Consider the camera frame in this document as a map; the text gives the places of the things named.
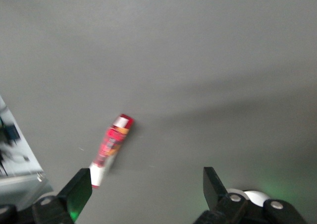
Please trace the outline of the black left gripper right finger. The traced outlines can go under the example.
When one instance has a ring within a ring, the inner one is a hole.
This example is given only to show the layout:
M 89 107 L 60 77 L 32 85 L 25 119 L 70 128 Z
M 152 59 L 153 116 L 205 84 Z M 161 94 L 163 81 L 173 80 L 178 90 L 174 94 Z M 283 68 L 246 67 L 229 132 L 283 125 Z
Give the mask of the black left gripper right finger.
M 228 193 L 212 167 L 203 169 L 203 192 L 209 207 L 194 224 L 238 224 L 244 217 L 248 201 L 241 194 Z

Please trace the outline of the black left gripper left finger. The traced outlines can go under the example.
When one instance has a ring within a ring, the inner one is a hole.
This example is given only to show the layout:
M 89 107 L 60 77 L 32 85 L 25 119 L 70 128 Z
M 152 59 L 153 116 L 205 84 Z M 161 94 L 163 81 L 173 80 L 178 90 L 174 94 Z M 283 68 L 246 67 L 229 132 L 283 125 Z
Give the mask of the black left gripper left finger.
M 80 169 L 55 196 L 46 196 L 32 205 L 36 224 L 73 224 L 92 195 L 89 168 Z

